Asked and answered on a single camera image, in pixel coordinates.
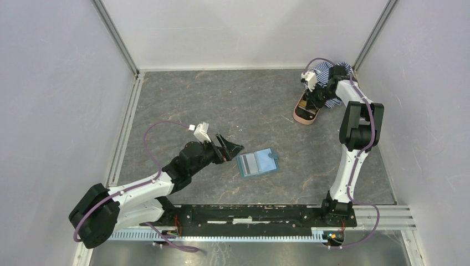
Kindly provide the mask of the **pink card box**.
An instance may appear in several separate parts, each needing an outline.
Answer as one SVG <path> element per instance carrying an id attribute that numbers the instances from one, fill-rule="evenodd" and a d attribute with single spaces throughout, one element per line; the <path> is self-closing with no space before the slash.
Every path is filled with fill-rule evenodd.
<path id="1" fill-rule="evenodd" d="M 294 111 L 293 111 L 293 118 L 295 121 L 303 124 L 303 125 L 311 125 L 317 118 L 317 114 L 310 114 L 304 110 L 304 100 L 306 100 L 306 91 L 303 92 L 301 98 L 297 102 Z"/>

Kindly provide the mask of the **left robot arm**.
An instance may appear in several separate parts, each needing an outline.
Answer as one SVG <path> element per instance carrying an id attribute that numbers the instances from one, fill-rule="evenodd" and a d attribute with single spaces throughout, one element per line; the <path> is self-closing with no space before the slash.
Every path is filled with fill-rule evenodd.
<path id="1" fill-rule="evenodd" d="M 169 164 L 149 177 L 115 188 L 102 183 L 91 186 L 69 214 L 73 240 L 92 249 L 127 227 L 145 222 L 169 225 L 174 211 L 167 196 L 188 186 L 206 166 L 231 161 L 244 149 L 220 134 L 216 138 L 219 145 L 213 141 L 188 142 Z"/>

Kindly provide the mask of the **aluminium frame rail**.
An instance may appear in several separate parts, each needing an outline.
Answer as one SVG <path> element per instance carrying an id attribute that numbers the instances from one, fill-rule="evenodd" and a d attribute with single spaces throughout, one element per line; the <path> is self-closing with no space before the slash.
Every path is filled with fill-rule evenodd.
<path id="1" fill-rule="evenodd" d="M 392 230 L 415 227 L 411 211 L 408 207 L 405 206 L 378 205 L 377 207 L 372 207 L 355 205 L 353 207 L 353 212 L 356 215 L 357 226 L 352 228 L 344 227 L 345 229 L 370 230 L 375 228 L 377 230 Z M 152 226 L 152 222 L 145 222 L 124 229 L 149 226 Z M 163 227 L 158 229 L 182 231 L 181 229 L 171 227 Z M 313 228 L 312 230 L 321 229 L 326 229 L 327 231 L 340 230 L 340 228 Z"/>

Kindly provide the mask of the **white credit card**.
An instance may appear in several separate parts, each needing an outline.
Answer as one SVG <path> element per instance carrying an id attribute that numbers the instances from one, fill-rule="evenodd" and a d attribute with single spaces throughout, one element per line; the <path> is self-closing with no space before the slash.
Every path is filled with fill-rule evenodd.
<path id="1" fill-rule="evenodd" d="M 241 155 L 240 158 L 245 176 L 259 174 L 259 167 L 254 153 Z"/>

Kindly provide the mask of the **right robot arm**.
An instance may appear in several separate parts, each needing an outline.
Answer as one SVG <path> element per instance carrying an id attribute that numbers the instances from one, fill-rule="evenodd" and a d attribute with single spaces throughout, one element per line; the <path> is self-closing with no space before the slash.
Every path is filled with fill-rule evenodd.
<path id="1" fill-rule="evenodd" d="M 384 106 L 371 101 L 360 89 L 353 71 L 333 65 L 328 82 L 319 84 L 314 71 L 305 71 L 306 105 L 322 108 L 328 100 L 338 98 L 346 106 L 339 130 L 341 161 L 335 181 L 322 201 L 320 219 L 334 226 L 353 216 L 354 192 L 360 169 L 371 149 L 378 144 Z"/>

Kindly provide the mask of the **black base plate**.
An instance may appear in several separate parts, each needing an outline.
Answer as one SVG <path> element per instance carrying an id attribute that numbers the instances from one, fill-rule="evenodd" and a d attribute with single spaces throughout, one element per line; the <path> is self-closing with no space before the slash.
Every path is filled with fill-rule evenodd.
<path id="1" fill-rule="evenodd" d="M 305 204 L 183 204 L 152 222 L 156 228 L 182 230 L 184 237 L 300 237 L 313 228 L 352 228 L 356 215 L 329 214 Z"/>

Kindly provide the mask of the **striped blue white cloth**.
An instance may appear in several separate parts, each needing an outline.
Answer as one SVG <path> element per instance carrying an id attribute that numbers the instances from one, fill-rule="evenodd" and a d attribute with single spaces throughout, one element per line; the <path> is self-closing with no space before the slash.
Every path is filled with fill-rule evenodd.
<path id="1" fill-rule="evenodd" d="M 347 62 L 339 62 L 335 65 L 343 66 L 346 69 L 346 74 L 349 75 L 353 70 L 352 66 Z M 330 68 L 333 67 L 333 63 L 329 62 L 322 62 L 316 65 L 315 67 L 311 68 L 310 70 L 316 74 L 317 82 L 322 86 L 325 86 L 329 80 Z M 328 109 L 332 109 L 336 105 L 341 105 L 342 101 L 339 98 L 334 98 L 327 100 L 325 106 Z"/>

